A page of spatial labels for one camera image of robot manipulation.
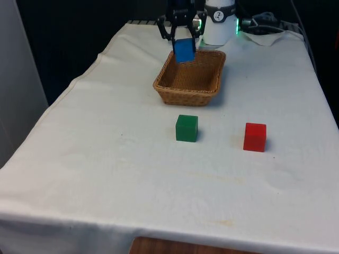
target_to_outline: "green cube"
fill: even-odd
[[[175,125],[177,141],[196,142],[198,135],[198,117],[179,115]]]

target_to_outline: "wicker basket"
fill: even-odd
[[[177,63],[172,51],[153,87],[166,104],[205,106],[220,90],[225,60],[221,51],[197,50],[194,61]]]

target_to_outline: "wooden floor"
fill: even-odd
[[[253,252],[173,242],[153,238],[135,238],[129,254],[257,254]]]

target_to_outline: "black cable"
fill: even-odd
[[[314,55],[313,55],[313,51],[312,51],[312,48],[311,48],[311,44],[309,43],[309,40],[308,40],[308,37],[307,37],[307,34],[306,34],[306,30],[305,30],[304,24],[303,24],[302,21],[301,21],[300,15],[299,15],[299,13],[298,13],[298,10],[297,10],[297,8],[296,8],[296,6],[295,6],[294,1],[293,1],[293,0],[290,0],[290,2],[291,2],[291,5],[292,5],[293,10],[294,10],[294,12],[295,12],[295,14],[296,14],[296,16],[297,16],[297,19],[298,19],[298,22],[299,22],[299,24],[300,24],[300,26],[301,26],[301,29],[303,30],[303,36],[304,36],[306,45],[307,45],[307,47],[308,47],[308,54],[309,54],[310,57],[311,57],[311,62],[312,62],[312,64],[313,64],[314,71],[315,71],[316,75],[318,75],[318,72],[317,72],[317,66],[316,66],[316,61],[315,61],[315,58],[314,58]]]

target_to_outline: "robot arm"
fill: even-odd
[[[201,20],[201,26],[198,31],[193,27],[193,19],[198,15]],[[203,35],[207,12],[197,11],[195,9],[194,0],[167,0],[166,14],[157,19],[157,25],[163,39],[172,42],[173,51],[175,45],[175,31],[178,26],[187,26],[192,35],[193,50],[195,52],[195,39]],[[171,33],[167,33],[164,22],[170,21],[172,24]]]

